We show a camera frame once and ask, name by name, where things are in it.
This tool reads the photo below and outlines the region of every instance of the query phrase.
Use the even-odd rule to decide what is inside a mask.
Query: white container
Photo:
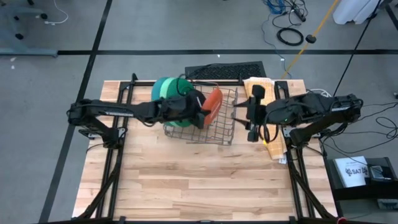
[[[361,14],[360,12],[362,9],[370,1],[374,0],[341,0],[335,12],[333,13],[333,19],[335,20],[335,23],[343,25],[347,22],[353,21],[358,14]]]
[[[362,24],[369,16],[371,16],[378,2],[378,0],[370,0],[354,18],[355,24]]]

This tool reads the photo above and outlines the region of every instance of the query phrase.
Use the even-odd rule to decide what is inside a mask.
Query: chair leg
[[[31,7],[15,7],[14,12],[16,14],[35,14],[35,15],[44,13],[44,11],[41,9],[35,9]]]
[[[0,29],[0,37],[5,39],[11,45],[12,49],[21,52],[28,50],[28,48],[21,41],[17,40],[16,36],[8,32],[8,30]]]
[[[8,23],[11,25],[11,29],[12,29],[13,33],[18,34],[19,33],[19,23],[17,22],[17,19],[15,17],[13,17],[12,14],[10,14],[10,13],[7,13],[6,16],[8,18]]]

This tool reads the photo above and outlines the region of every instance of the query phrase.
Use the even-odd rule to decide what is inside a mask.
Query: white cable
[[[312,92],[320,91],[322,96],[324,96],[324,97],[331,97],[331,95],[330,95],[326,90],[322,90],[322,89],[312,89],[312,90],[310,90],[310,91],[312,91]]]
[[[61,11],[62,13],[64,13],[67,17],[66,17],[63,21],[61,21],[61,22],[44,21],[45,24],[51,24],[51,25],[54,26],[55,24],[61,24],[61,23],[64,23],[64,22],[66,22],[66,21],[68,20],[69,15],[68,15],[65,11],[61,10],[60,8],[58,8],[57,2],[56,2],[55,0],[54,0],[54,6],[55,6],[59,11]]]

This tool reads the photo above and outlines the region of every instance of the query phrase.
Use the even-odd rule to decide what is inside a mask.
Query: orange object
[[[201,107],[203,110],[211,111],[205,118],[205,124],[211,124],[211,122],[217,117],[222,104],[223,93],[219,88],[217,88],[210,93]]]

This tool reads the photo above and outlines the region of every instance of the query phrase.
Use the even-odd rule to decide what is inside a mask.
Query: black cable
[[[385,120],[389,121],[393,126],[387,126],[387,125],[385,125],[385,124],[382,124],[382,123],[379,121],[380,119],[385,119]],[[387,144],[387,143],[391,142],[392,140],[395,140],[396,137],[398,137],[398,126],[397,126],[397,125],[395,124],[395,122],[393,122],[391,119],[386,118],[386,117],[378,117],[378,118],[376,118],[376,123],[377,123],[378,125],[381,125],[382,127],[385,127],[385,128],[388,128],[388,129],[392,129],[390,132],[388,132],[388,133],[386,134],[386,138],[388,139],[387,141],[384,141],[384,142],[382,142],[382,143],[379,143],[379,144],[376,144],[376,145],[373,145],[373,146],[369,146],[369,147],[366,147],[366,148],[364,148],[364,149],[360,149],[360,150],[357,150],[357,151],[346,152],[346,151],[340,149],[340,148],[337,146],[336,141],[335,141],[332,137],[330,137],[330,139],[333,141],[333,144],[335,145],[335,147],[336,147],[337,149],[339,149],[341,152],[344,152],[344,153],[347,153],[347,154],[354,154],[354,153],[357,153],[357,152],[363,152],[363,151],[367,151],[367,150],[373,149],[373,148],[378,147],[378,146],[381,146],[381,145],[383,145],[383,144]]]
[[[179,83],[179,81],[180,81],[180,79],[183,77],[183,76],[185,76],[185,79],[191,79],[191,82],[192,82],[192,78],[193,78],[193,76],[194,75],[196,75],[198,72],[201,72],[201,71],[203,71],[204,69],[206,69],[206,68],[208,68],[208,67],[210,67],[210,66],[212,66],[212,65],[227,65],[228,63],[211,63],[211,64],[208,64],[208,65],[205,65],[205,66],[202,66],[202,68],[199,68],[199,69],[196,69],[195,71],[193,71],[191,74],[189,74],[188,76],[186,76],[186,74],[181,74],[181,75],[179,75],[178,76],[178,78],[177,78],[177,84],[176,84],[176,87],[177,87],[177,93],[180,95],[180,96],[185,96],[185,95],[183,95],[181,92],[180,92],[180,88],[178,87],[178,83]]]
[[[269,17],[270,17],[270,16],[271,16],[271,13],[268,14],[267,20],[264,21],[264,22],[261,24],[262,37],[263,37],[263,39],[264,39],[264,42],[265,42],[266,44],[272,46],[272,47],[274,48],[274,50],[275,50],[275,53],[276,53],[281,59],[283,59],[283,67],[284,67],[284,70],[285,70],[285,72],[287,72],[287,74],[289,75],[289,78],[292,78],[292,74],[290,74],[290,73],[286,70],[286,59],[285,59],[283,56],[281,56],[281,54],[278,52],[278,50],[277,50],[277,48],[276,48],[276,46],[275,46],[274,44],[272,44],[272,43],[270,43],[270,42],[268,42],[268,41],[266,40],[266,32],[265,32],[265,30],[264,30],[264,24],[265,24],[266,22],[269,21]]]
[[[322,152],[320,152],[320,151],[318,151],[318,150],[316,150],[314,148],[311,148],[310,146],[305,146],[305,147],[308,148],[308,149],[311,149],[312,151],[315,151],[315,152],[319,153],[321,156],[323,156]]]
[[[363,116],[362,118],[359,118],[356,122],[362,121],[363,119],[368,118],[368,117],[370,117],[370,116],[373,116],[373,115],[376,115],[376,114],[379,114],[379,113],[383,113],[383,112],[385,112],[386,110],[389,110],[389,109],[391,109],[391,108],[396,107],[397,105],[398,105],[398,103],[395,103],[394,106],[390,106],[390,107],[388,107],[388,108],[386,108],[386,109],[384,109],[384,110],[381,110],[381,111],[379,111],[379,112],[376,112],[376,113],[373,113],[373,114],[370,114],[370,115]]]
[[[275,17],[272,19],[272,25],[273,25],[274,27],[280,28],[280,30],[278,30],[278,32],[276,33],[277,39],[278,39],[279,41],[281,41],[282,43],[284,43],[284,44],[286,44],[286,45],[289,45],[289,46],[298,46],[298,45],[300,45],[300,44],[302,44],[302,43],[304,42],[304,36],[303,36],[303,34],[302,34],[299,30],[292,28],[292,26],[301,26],[301,23],[294,24],[294,23],[292,22],[292,20],[290,19],[291,13],[292,13],[291,11],[290,11],[290,12],[283,12],[281,15],[275,16]],[[281,26],[278,26],[278,25],[275,24],[275,20],[276,20],[277,18],[282,17],[282,16],[287,15],[287,14],[288,14],[289,22],[290,22],[290,25],[289,25],[289,26],[287,26],[287,27],[281,27]],[[291,43],[291,42],[289,42],[289,41],[286,41],[285,39],[282,38],[282,35],[281,35],[281,34],[282,34],[283,32],[285,32],[285,31],[292,31],[292,32],[295,32],[295,33],[298,34],[298,36],[300,37],[300,40],[299,40],[298,42],[295,42],[295,43]]]
[[[307,9],[307,6],[305,5],[305,1],[304,1],[304,0],[299,0],[299,1],[301,1],[302,4],[297,4],[297,3],[296,3],[296,5],[298,5],[298,6],[304,6],[304,9],[305,9],[305,14],[304,14],[304,16],[306,17],[306,16],[308,15],[308,9]]]
[[[280,29],[286,28],[286,27],[281,27],[281,26],[275,25],[275,20],[276,20],[277,18],[279,18],[279,17],[282,17],[282,16],[284,16],[284,15],[287,15],[287,13],[288,13],[288,12],[284,12],[284,13],[282,13],[281,15],[275,16],[275,17],[272,19],[272,25],[273,25],[274,27],[277,27],[277,28],[280,28]]]
[[[92,149],[92,148],[94,148],[94,147],[97,147],[97,146],[102,146],[104,143],[99,143],[99,144],[95,144],[94,146],[90,146],[88,149],[87,149],[87,151],[86,151],[86,153],[90,150],[90,149]]]
[[[144,126],[147,126],[148,128],[150,128],[150,127],[153,127],[154,125],[155,125],[155,123],[152,123],[152,124],[147,124],[147,123],[145,123],[145,122],[143,122],[143,121],[141,121],[141,123],[144,125]]]
[[[292,42],[288,42],[285,39],[282,38],[281,34],[285,31],[291,31],[291,32],[295,32],[296,34],[298,34],[298,36],[300,37],[300,40],[296,43],[292,43]],[[290,27],[286,27],[286,28],[282,28],[278,31],[278,33],[276,33],[276,37],[278,38],[279,41],[281,41],[282,43],[289,45],[289,46],[299,46],[300,44],[302,44],[304,42],[304,36],[303,34],[298,31],[297,29],[293,29]]]
[[[372,12],[370,18],[368,19],[368,23],[366,24],[365,28],[363,29],[362,34],[361,34],[361,36],[359,37],[359,40],[358,40],[358,42],[357,42],[356,45],[355,45],[354,52],[356,51],[356,49],[358,48],[359,44],[361,43],[361,40],[362,40],[362,38],[363,38],[363,36],[364,36],[366,30],[368,29],[369,24],[370,24],[371,21],[374,19],[374,15],[376,15],[376,11],[377,11],[377,9],[379,8],[380,2],[381,2],[381,0],[379,0],[379,1],[377,2],[376,7],[374,8],[374,10],[373,10],[373,12]],[[354,57],[354,53],[351,54],[351,57],[350,57],[349,60],[348,60],[347,66],[346,66],[346,68],[344,69],[344,72],[343,72],[343,74],[342,74],[342,76],[341,76],[341,78],[340,78],[340,81],[339,81],[338,84],[337,84],[337,87],[336,87],[336,90],[335,90],[333,96],[336,96],[338,87],[340,86],[341,81],[343,81],[343,78],[344,78],[344,76],[346,75],[346,72],[347,72],[347,70],[348,70],[349,65],[351,64],[351,61],[352,61],[353,57]]]
[[[365,216],[368,216],[368,215],[372,215],[373,213],[367,213],[367,214],[364,214],[364,215],[358,215],[357,217],[351,217],[351,218],[346,218],[347,220],[352,220],[352,219],[355,219],[355,218],[361,218],[361,217],[365,217]]]
[[[366,107],[366,106],[387,106],[387,105],[396,104],[396,103],[398,103],[398,102],[383,103],[383,104],[374,103],[374,104],[371,104],[371,105],[363,105],[362,107]]]

